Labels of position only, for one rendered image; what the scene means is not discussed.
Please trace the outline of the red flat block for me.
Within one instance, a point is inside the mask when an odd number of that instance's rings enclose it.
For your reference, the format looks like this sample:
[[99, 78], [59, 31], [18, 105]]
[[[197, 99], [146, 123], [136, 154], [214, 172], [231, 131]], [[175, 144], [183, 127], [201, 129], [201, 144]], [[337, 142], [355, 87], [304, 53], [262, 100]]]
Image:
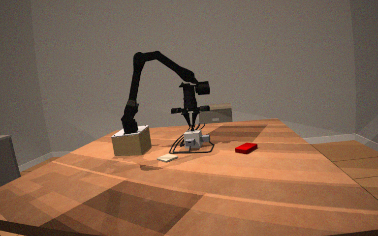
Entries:
[[243, 154], [248, 154], [249, 152], [255, 150], [257, 147], [257, 144], [252, 144], [252, 143], [245, 143], [241, 146], [238, 146], [235, 148], [235, 153], [243, 153]]

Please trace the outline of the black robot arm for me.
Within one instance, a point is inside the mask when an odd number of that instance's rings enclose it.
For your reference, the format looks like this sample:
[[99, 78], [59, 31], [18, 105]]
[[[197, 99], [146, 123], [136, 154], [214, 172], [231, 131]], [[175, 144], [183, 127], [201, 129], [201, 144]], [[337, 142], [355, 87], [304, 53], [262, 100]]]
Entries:
[[[138, 125], [135, 121], [134, 116], [138, 112], [139, 103], [137, 103], [137, 93], [140, 81], [141, 71], [146, 61], [151, 61], [157, 59], [159, 62], [163, 63], [174, 72], [185, 82], [181, 83], [179, 87], [183, 87], [184, 96], [195, 95], [195, 92], [198, 95], [210, 94], [209, 82], [198, 82], [195, 79], [194, 73], [184, 67], [180, 67], [174, 61], [167, 58], [165, 55], [161, 54], [160, 51], [154, 52], [138, 52], [133, 56], [133, 76], [131, 81], [131, 88], [129, 93], [129, 99], [126, 104], [124, 115], [121, 118], [124, 134], [136, 133], [138, 131]], [[196, 85], [190, 85], [190, 83]], [[195, 90], [194, 90], [195, 86]]]

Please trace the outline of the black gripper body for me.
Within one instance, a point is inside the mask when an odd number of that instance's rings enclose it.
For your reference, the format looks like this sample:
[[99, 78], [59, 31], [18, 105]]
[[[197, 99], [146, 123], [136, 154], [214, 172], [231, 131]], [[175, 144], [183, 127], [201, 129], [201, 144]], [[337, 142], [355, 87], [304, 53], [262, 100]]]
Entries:
[[[210, 110], [210, 106], [206, 105], [206, 106], [200, 106], [200, 107], [196, 107], [196, 102], [195, 102], [195, 95], [187, 95], [187, 96], [184, 96], [184, 108], [181, 109], [181, 108], [172, 108], [171, 109], [171, 113], [172, 114], [176, 114], [176, 113], [180, 113], [182, 112], [182, 114], [186, 114], [190, 111], [193, 111], [193, 113], [199, 113], [199, 111], [209, 111]], [[189, 108], [187, 110], [187, 108]], [[194, 109], [191, 109], [191, 108], [194, 108]]]

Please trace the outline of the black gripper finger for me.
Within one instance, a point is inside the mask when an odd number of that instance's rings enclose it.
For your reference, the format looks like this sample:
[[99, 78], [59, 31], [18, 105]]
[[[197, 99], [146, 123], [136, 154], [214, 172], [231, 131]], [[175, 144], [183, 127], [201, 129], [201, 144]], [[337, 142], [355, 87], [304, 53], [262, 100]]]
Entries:
[[186, 119], [186, 121], [187, 121], [187, 123], [188, 123], [188, 125], [189, 125], [189, 127], [190, 127], [190, 118], [189, 118], [189, 113], [186, 113], [186, 114], [182, 114], [184, 117], [185, 117], [185, 119]]
[[[199, 112], [200, 113], [200, 112]], [[199, 113], [192, 113], [192, 126], [194, 127], [196, 117]]]

